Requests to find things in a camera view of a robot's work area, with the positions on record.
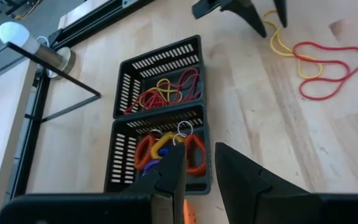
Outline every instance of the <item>coiled keychain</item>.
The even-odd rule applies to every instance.
[[[180,131],[180,125],[182,123],[186,123],[187,125],[190,126],[191,131],[188,136]],[[189,121],[181,121],[178,124],[178,134],[176,136],[180,135],[180,136],[186,137],[185,138],[185,151],[186,151],[186,157],[188,159],[189,159],[189,155],[190,155],[189,150],[190,150],[191,143],[194,143],[195,146],[201,150],[201,154],[202,154],[202,158],[203,158],[202,163],[196,167],[188,166],[186,169],[186,173],[188,175],[201,176],[201,175],[205,175],[205,172],[206,172],[206,149],[205,149],[205,144],[204,144],[204,141],[202,140],[202,138],[198,134],[194,134],[193,131],[194,131],[193,125]]]
[[[160,163],[160,159],[152,159],[144,167],[143,175],[147,174],[151,169],[157,166]]]
[[[161,156],[158,154],[158,150],[160,150],[169,140],[174,141],[175,139],[178,139],[179,142],[184,142],[185,138],[181,136],[175,135],[173,132],[165,133],[160,140],[158,140],[150,149],[150,154],[152,159],[162,159]]]
[[[135,169],[141,170],[152,159],[150,149],[155,144],[155,136],[153,134],[146,135],[140,143],[136,146],[135,150]]]

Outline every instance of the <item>white light bulb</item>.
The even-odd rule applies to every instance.
[[[3,44],[12,42],[31,54],[35,54],[40,47],[29,30],[17,22],[4,22],[0,25],[0,40]]]

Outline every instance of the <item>metal key ring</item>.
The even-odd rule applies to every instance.
[[[164,135],[164,133],[161,131],[161,130],[158,130],[158,129],[151,129],[150,131],[149,131],[149,133],[152,133],[152,132],[156,132],[156,133],[159,133],[161,136],[163,136]]]
[[[175,141],[175,138],[177,138],[177,136],[178,135],[180,135],[180,136],[182,136],[182,137],[187,137],[187,135],[186,134],[183,134],[183,133],[178,133],[178,134],[176,134],[173,138],[172,138],[172,143],[173,143],[173,145],[174,146],[176,146],[177,145],[177,142]]]
[[[193,125],[192,125],[190,122],[188,122],[188,121],[180,121],[180,122],[179,122],[179,124],[178,124],[178,134],[180,134],[180,136],[182,136],[182,137],[186,137],[186,136],[187,136],[186,134],[180,132],[180,125],[181,125],[182,123],[188,124],[188,125],[190,126],[190,129],[191,129],[190,134],[193,134],[193,131],[194,131],[194,130],[193,130]]]

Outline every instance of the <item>lamp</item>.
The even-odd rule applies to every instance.
[[[29,30],[17,22],[5,22],[0,25],[0,40],[3,44],[11,42],[30,54],[41,58],[50,65],[68,74],[75,63],[76,55],[68,47],[63,47],[57,52],[37,42],[31,36]],[[59,77],[48,72],[50,78]]]

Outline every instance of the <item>black plastic basket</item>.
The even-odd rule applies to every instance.
[[[141,93],[155,87],[159,80],[167,78],[171,83],[177,83],[182,73],[190,68],[197,69],[200,74],[195,92],[201,92],[201,95],[197,99],[150,110],[144,110],[137,105],[130,114],[124,114],[124,111],[135,102]],[[121,63],[119,69],[113,117],[119,119],[132,114],[143,115],[151,111],[203,100],[205,97],[204,81],[201,37],[198,35],[126,60]],[[186,86],[181,92],[185,96],[189,90],[190,86]]]
[[[135,182],[142,173],[142,171],[134,169],[134,153],[137,143],[151,129],[176,132],[180,121],[189,121],[194,127],[194,133],[203,138],[207,157],[204,176],[187,176],[186,194],[208,194],[211,187],[211,150],[206,110],[202,103],[186,104],[161,113],[156,112],[147,116],[116,120],[112,124],[104,191],[120,192]],[[190,131],[190,127],[181,125],[181,131]],[[202,161],[200,150],[195,151],[195,161],[197,164]]]

